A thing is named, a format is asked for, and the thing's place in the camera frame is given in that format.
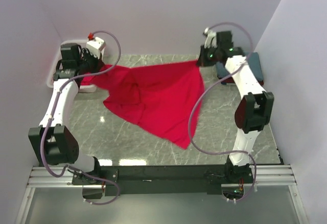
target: black metal base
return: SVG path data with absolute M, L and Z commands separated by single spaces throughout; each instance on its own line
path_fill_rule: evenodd
M 241 178 L 244 184 L 253 182 L 248 165 L 237 173 L 231 172 L 230 165 L 227 165 L 102 166 L 101 177 L 117 182 L 121 194 L 222 194 L 221 184 L 238 184 Z M 74 177 L 72 184 L 91 185 L 88 179 L 80 176 Z M 115 186 L 106 185 L 105 196 L 115 196 L 116 193 Z

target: red connector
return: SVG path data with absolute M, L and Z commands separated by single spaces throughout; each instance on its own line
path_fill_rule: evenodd
M 93 40 L 94 39 L 94 34 L 90 33 L 87 38 L 88 38 L 88 40 Z

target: marble surface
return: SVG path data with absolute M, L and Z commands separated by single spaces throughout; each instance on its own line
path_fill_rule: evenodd
M 113 63 L 107 58 L 106 63 Z M 123 55 L 122 66 L 144 66 L 194 60 L 195 55 Z M 201 69 L 205 86 L 217 80 L 215 67 Z M 224 164 L 227 156 L 210 156 L 197 151 L 192 145 L 183 150 L 171 142 L 145 132 L 115 116 L 103 105 L 108 92 L 77 94 L 69 124 L 80 150 L 96 156 L 108 165 L 179 165 Z M 204 98 L 195 135 L 202 149 L 222 152 L 233 148 L 237 128 L 234 112 L 240 95 L 234 85 L 217 85 Z M 278 151 L 269 126 L 258 136 L 253 156 L 257 163 L 280 163 Z

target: cable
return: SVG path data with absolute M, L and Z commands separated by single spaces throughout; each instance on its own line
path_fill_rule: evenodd
M 62 86 L 59 88 L 59 91 L 57 92 L 57 95 L 55 97 L 55 101 L 54 101 L 54 104 L 53 104 L 53 107 L 52 107 L 52 110 L 51 110 L 51 113 L 50 113 L 50 117 L 48 119 L 48 123 L 46 124 L 46 126 L 44 128 L 44 132 L 43 132 L 42 137 L 41 137 L 40 154 L 41 154 L 42 164 L 44 165 L 44 167 L 46 168 L 46 170 L 49 172 L 49 174 L 52 175 L 53 177 L 56 177 L 56 178 L 62 177 L 63 174 L 65 173 L 65 170 L 67 168 L 70 168 L 72 170 L 79 171 L 80 173 L 82 173 L 83 175 L 85 175 L 85 176 L 87 176 L 87 177 L 89 177 L 91 179 L 98 180 L 98 181 L 103 181 L 103 182 L 107 182 L 107 183 L 109 183 L 111 185 L 114 185 L 117 188 L 117 195 L 112 200 L 110 200 L 108 202 L 105 202 L 105 203 L 92 203 L 91 201 L 86 200 L 88 203 L 91 203 L 91 204 L 94 204 L 94 205 L 105 205 L 105 204 L 109 204 L 109 203 L 113 202 L 114 200 L 116 200 L 118 198 L 118 196 L 120 194 L 120 188 L 117 185 L 117 183 L 115 183 L 113 181 L 110 181 L 110 180 L 107 180 L 107 179 L 101 179 L 101 178 L 98 178 L 98 177 L 91 176 L 91 175 L 89 175 L 89 174 L 87 174 L 85 172 L 82 172 L 81 170 L 76 169 L 76 168 L 74 168 L 74 167 L 72 167 L 70 165 L 65 165 L 64 168 L 62 169 L 62 172 L 60 174 L 56 174 L 56 173 L 54 173 L 50 169 L 48 163 L 46 162 L 45 154 L 44 154 L 44 144 L 45 144 L 46 134 L 47 134 L 47 132 L 48 132 L 48 130 L 50 128 L 51 122 L 54 119 L 53 116 L 55 114 L 55 111 L 56 111 L 56 108 L 57 108 L 57 105 L 58 105 L 59 97 L 60 97 L 60 94 L 62 93 L 62 90 L 65 88 L 65 86 L 69 82 L 71 82 L 73 80 L 76 80 L 76 79 L 82 79 L 82 78 L 89 77 L 89 76 L 98 76 L 98 75 L 102 75 L 104 73 L 107 73 L 110 70 L 112 70 L 118 64 L 118 62 L 119 62 L 119 60 L 121 58 L 121 54 L 122 54 L 121 45 L 120 45 L 118 39 L 115 37 L 115 35 L 112 34 L 112 33 L 110 33 L 110 32 L 102 31 L 102 30 L 95 31 L 92 34 L 94 35 L 94 34 L 97 34 L 97 33 L 105 33 L 105 34 L 108 34 L 108 35 L 110 35 L 116 41 L 117 47 L 118 47 L 118 57 L 117 57 L 117 60 L 115 61 L 115 63 L 110 68 L 108 68 L 106 70 L 103 70 L 101 72 L 96 72 L 96 73 L 88 73 L 88 74 L 83 74 L 83 75 L 77 75 L 77 76 L 75 76 L 73 78 L 70 78 L 69 80 L 67 80 L 65 83 L 62 84 Z
M 247 55 L 247 57 L 245 58 L 245 60 L 248 60 L 249 57 L 252 55 L 252 52 L 254 51 L 254 48 L 253 48 L 253 41 L 252 41 L 252 38 L 250 36 L 250 34 L 241 26 L 241 25 L 238 25 L 234 22 L 222 22 L 222 23 L 219 23 L 219 24 L 216 24 L 216 25 L 213 25 L 212 27 L 210 27 L 209 29 L 213 29 L 215 27 L 218 27 L 218 26 L 222 26 L 222 25 L 230 25 L 230 26 L 234 26 L 238 29 L 240 29 L 243 33 L 245 33 L 245 35 L 248 37 L 249 41 L 250 41 L 250 53 Z M 255 181 L 256 181 L 256 162 L 254 160 L 254 157 L 247 151 L 243 151 L 243 150 L 233 150 L 233 151 L 226 151 L 226 152 L 208 152 L 208 151 L 205 151 L 201 148 L 199 148 L 195 142 L 193 141 L 193 136 L 192 136 L 192 132 L 191 132 L 191 122 L 192 122 L 192 118 L 194 116 L 194 113 L 195 113 L 195 110 L 197 109 L 197 107 L 199 106 L 200 102 L 202 101 L 202 99 L 204 98 L 204 96 L 216 85 L 220 84 L 221 82 L 231 78 L 233 75 L 235 75 L 237 72 L 239 72 L 242 67 L 244 66 L 245 63 L 243 63 L 236 71 L 234 71 L 233 73 L 227 75 L 226 77 L 218 80 L 217 82 L 213 83 L 212 85 L 209 86 L 209 88 L 207 88 L 203 94 L 199 97 L 199 99 L 196 101 L 192 111 L 191 111 L 191 114 L 190 114 L 190 118 L 189 118 L 189 123 L 188 123 L 188 133 L 189 133 L 189 138 L 190 138 L 190 141 L 192 143 L 192 145 L 200 152 L 204 153 L 204 154 L 208 154 L 208 155 L 224 155 L 224 154 L 231 154 L 231 153 L 243 153 L 243 154 L 247 154 L 252 162 L 253 162 L 253 165 L 254 165 L 254 175 L 253 175 L 253 183 L 249 189 L 249 191 L 247 191 L 240 199 L 236 200 L 236 202 L 240 201 L 240 200 L 243 200 L 245 199 L 246 197 L 248 197 L 249 193 L 254 189 L 254 185 L 255 185 Z

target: glass panel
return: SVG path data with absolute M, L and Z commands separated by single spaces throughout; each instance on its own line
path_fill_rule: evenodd
M 36 189 L 26 223 L 299 223 L 287 186 L 259 187 L 248 199 L 226 203 L 205 193 L 122 195 L 106 206 L 84 203 L 79 188 Z

